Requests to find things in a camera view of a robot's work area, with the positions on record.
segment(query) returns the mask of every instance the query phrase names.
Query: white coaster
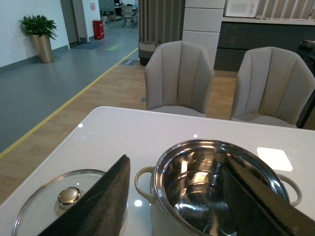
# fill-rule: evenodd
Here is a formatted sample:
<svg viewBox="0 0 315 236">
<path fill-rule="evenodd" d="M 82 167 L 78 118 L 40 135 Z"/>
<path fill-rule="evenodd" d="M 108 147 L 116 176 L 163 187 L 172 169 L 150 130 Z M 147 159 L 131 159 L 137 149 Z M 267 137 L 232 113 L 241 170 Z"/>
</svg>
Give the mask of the white coaster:
<svg viewBox="0 0 315 236">
<path fill-rule="evenodd" d="M 273 170 L 292 171 L 293 167 L 283 150 L 258 147 L 258 157 Z"/>
</svg>

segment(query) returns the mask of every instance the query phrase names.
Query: red fire extinguisher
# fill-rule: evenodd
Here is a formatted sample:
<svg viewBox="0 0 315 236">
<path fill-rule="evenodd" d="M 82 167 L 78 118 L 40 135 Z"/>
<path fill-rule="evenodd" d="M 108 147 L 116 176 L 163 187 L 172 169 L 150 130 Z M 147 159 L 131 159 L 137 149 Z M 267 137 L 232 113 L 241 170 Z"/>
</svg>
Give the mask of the red fire extinguisher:
<svg viewBox="0 0 315 236">
<path fill-rule="evenodd" d="M 93 30 L 95 39 L 103 39 L 104 34 L 104 24 L 102 20 L 93 20 Z"/>
</svg>

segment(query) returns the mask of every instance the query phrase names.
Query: microwave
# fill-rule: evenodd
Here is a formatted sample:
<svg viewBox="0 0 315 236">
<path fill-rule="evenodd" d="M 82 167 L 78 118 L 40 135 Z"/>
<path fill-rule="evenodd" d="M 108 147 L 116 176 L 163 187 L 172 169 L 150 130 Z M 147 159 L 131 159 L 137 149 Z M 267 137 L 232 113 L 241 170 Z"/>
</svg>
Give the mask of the microwave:
<svg viewBox="0 0 315 236">
<path fill-rule="evenodd" d="M 226 17 L 255 17 L 259 0 L 226 0 Z"/>
</svg>

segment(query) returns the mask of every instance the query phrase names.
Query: green leaves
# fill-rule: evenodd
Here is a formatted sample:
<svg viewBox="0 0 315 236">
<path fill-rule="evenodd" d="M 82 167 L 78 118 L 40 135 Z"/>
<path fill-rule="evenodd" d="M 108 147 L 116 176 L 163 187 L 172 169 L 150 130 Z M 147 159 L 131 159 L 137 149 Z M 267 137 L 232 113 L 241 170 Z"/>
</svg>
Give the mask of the green leaves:
<svg viewBox="0 0 315 236">
<path fill-rule="evenodd" d="M 25 28 L 26 35 L 38 34 L 39 37 L 47 35 L 48 37 L 55 39 L 57 37 L 54 30 L 57 28 L 53 20 L 48 20 L 45 16 L 24 16 L 21 24 Z"/>
</svg>

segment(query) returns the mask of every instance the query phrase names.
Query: woven basket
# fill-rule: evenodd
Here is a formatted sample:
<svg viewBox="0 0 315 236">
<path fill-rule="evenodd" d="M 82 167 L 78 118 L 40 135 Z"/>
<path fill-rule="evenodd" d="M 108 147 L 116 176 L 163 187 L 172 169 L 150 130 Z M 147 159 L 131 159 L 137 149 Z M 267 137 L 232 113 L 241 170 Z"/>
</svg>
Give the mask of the woven basket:
<svg viewBox="0 0 315 236">
<path fill-rule="evenodd" d="M 143 41 L 140 38 L 139 41 L 139 57 L 140 57 L 140 64 L 147 65 L 150 58 L 152 57 L 154 51 L 156 50 L 157 46 L 160 44 L 160 41 Z"/>
</svg>

